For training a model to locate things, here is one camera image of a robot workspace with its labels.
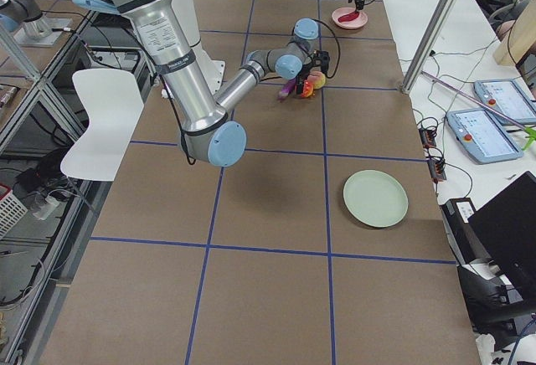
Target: pink plate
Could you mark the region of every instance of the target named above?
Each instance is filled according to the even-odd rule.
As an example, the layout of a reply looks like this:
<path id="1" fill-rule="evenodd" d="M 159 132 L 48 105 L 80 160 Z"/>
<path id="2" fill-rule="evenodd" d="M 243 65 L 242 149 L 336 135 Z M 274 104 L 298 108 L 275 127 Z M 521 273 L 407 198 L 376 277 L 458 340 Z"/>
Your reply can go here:
<path id="1" fill-rule="evenodd" d="M 359 16 L 356 19 L 351 20 L 350 22 L 342 22 L 342 23 L 340 23 L 338 21 L 338 19 L 341 16 L 348 15 L 349 13 L 352 13 L 354 11 L 355 11 L 355 8 L 351 8 L 351 7 L 344 7 L 344 8 L 335 9 L 333 11 L 333 13 L 332 13 L 333 22 L 335 22 L 335 24 L 339 28 L 350 28 L 350 29 L 362 28 L 366 24 L 366 22 L 368 22 L 368 20 L 369 20 L 369 17 L 363 11 L 360 11 Z"/>

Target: green plate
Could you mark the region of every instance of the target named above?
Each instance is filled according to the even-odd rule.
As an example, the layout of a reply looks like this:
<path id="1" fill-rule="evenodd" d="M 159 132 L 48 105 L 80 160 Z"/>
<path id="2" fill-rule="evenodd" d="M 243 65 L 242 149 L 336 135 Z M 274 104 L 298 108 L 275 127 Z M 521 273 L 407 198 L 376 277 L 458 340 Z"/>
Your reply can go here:
<path id="1" fill-rule="evenodd" d="M 402 185 L 381 171 L 356 172 L 344 184 L 343 196 L 350 213 L 373 227 L 395 225 L 408 211 L 408 196 Z"/>

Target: plate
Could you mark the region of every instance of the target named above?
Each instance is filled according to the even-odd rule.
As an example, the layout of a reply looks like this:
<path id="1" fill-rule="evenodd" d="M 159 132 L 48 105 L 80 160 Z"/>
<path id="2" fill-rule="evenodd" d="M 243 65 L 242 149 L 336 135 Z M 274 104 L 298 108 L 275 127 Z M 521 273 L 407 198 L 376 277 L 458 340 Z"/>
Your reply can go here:
<path id="1" fill-rule="evenodd" d="M 333 22 L 335 22 L 335 24 L 339 28 L 356 29 L 356 28 L 362 28 L 369 21 L 369 17 L 364 11 L 359 11 L 359 16 L 356 19 L 351 20 L 350 22 L 340 23 L 337 20 L 341 16 L 348 15 L 349 13 L 352 13 L 352 12 L 355 12 L 355 8 L 344 7 L 344 8 L 335 9 L 332 13 Z"/>
<path id="2" fill-rule="evenodd" d="M 402 185 L 381 171 L 356 172 L 344 184 L 343 196 L 350 213 L 373 227 L 395 225 L 408 211 L 408 196 Z"/>

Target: computer monitor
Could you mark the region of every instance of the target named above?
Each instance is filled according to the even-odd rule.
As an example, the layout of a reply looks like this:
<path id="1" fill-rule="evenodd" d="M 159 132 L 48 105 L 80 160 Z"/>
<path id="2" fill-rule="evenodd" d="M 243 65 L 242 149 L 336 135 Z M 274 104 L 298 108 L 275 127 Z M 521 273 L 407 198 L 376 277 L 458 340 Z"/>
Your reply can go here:
<path id="1" fill-rule="evenodd" d="M 521 297 L 536 299 L 536 177 L 525 172 L 469 224 Z"/>

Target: black monitor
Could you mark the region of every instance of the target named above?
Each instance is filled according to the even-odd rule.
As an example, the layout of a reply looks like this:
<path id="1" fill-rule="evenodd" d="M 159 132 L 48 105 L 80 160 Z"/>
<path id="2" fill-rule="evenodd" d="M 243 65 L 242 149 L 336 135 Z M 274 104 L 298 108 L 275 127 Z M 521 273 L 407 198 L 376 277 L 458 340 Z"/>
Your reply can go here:
<path id="1" fill-rule="evenodd" d="M 536 177 L 525 172 L 469 224 L 521 297 L 536 299 Z"/>

